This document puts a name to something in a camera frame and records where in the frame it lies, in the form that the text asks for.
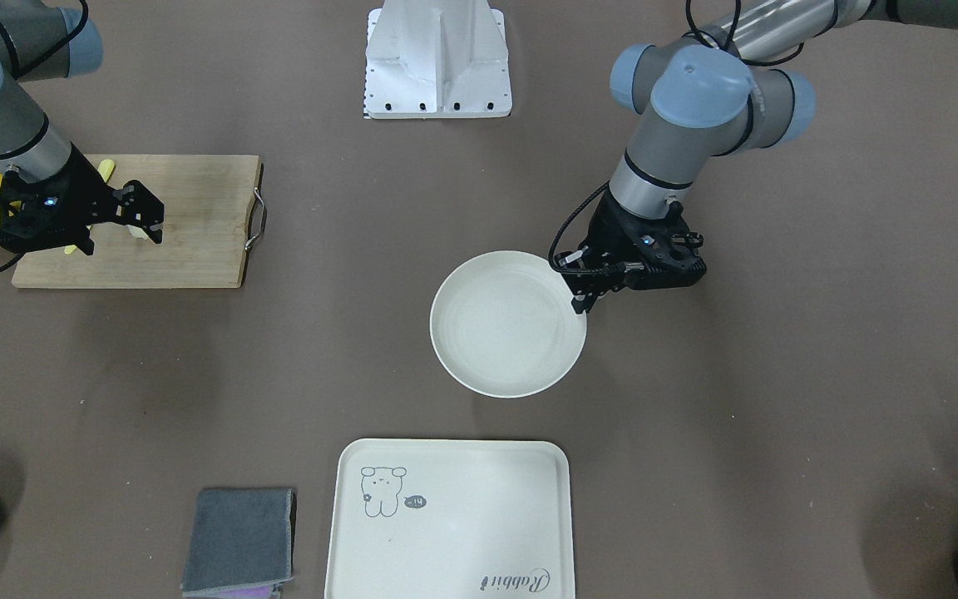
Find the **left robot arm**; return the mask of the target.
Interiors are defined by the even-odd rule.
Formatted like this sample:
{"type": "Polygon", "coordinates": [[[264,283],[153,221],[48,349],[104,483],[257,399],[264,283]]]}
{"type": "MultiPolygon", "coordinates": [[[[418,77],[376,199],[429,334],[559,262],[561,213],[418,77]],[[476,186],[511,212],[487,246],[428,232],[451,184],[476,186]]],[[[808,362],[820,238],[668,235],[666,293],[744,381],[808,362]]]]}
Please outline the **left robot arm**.
{"type": "Polygon", "coordinates": [[[704,238],[685,198],[704,164],[800,137],[815,114],[809,80],[783,64],[833,29],[882,20],[958,30],[958,1],[760,1],[689,30],[673,44],[635,44],[616,58],[609,87],[641,117],[615,173],[590,194],[588,235],[551,268],[576,314],[622,289],[691,287],[707,272],[704,238]]]}

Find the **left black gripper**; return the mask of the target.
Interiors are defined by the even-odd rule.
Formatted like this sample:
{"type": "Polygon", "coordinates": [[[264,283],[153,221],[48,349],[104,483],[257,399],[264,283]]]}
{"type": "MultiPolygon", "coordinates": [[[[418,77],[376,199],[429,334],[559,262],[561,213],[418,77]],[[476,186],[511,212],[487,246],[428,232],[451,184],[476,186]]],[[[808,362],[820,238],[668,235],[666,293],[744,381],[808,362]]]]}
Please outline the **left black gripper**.
{"type": "Polygon", "coordinates": [[[684,206],[673,200],[661,219],[643,219],[620,207],[608,190],[596,190],[560,226],[552,241],[552,269],[575,293],[575,314],[589,314],[605,292],[692,287],[707,273],[699,253],[704,237],[682,217],[684,206]],[[571,223],[590,204],[588,232],[573,253],[556,247],[571,223]]]}

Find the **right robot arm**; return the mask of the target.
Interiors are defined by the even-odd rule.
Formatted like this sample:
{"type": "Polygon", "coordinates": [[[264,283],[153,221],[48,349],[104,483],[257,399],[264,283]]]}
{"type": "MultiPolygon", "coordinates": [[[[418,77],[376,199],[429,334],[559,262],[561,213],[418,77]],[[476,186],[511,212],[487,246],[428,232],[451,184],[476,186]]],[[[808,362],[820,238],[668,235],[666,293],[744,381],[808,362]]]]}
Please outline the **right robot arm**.
{"type": "Polygon", "coordinates": [[[138,181],[111,187],[23,87],[94,72],[103,52],[87,2],[0,1],[0,249],[91,255],[91,228],[103,223],[162,242],[163,202],[138,181]]]}

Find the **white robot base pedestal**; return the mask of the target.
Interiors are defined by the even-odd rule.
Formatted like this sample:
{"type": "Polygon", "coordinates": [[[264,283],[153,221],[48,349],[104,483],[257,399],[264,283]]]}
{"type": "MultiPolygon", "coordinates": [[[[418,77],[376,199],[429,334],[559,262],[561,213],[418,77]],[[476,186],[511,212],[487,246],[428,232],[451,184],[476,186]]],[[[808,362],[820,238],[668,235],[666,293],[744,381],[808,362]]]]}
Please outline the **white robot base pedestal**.
{"type": "Polygon", "coordinates": [[[364,117],[511,114],[506,19],[488,2],[385,1],[366,23],[364,117]]]}

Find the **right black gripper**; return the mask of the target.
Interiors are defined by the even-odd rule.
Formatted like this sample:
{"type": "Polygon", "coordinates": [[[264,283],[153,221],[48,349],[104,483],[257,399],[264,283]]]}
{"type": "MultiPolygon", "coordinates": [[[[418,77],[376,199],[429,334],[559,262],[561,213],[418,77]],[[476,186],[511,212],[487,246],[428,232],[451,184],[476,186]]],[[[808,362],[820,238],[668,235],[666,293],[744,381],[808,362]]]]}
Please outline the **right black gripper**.
{"type": "Polygon", "coordinates": [[[107,185],[76,147],[64,167],[45,181],[4,175],[0,201],[20,204],[15,215],[0,210],[0,247],[15,254],[75,244],[92,255],[95,244],[88,227],[101,223],[138,226],[146,239],[163,242],[163,202],[139,181],[128,181],[121,189],[107,185]]]}

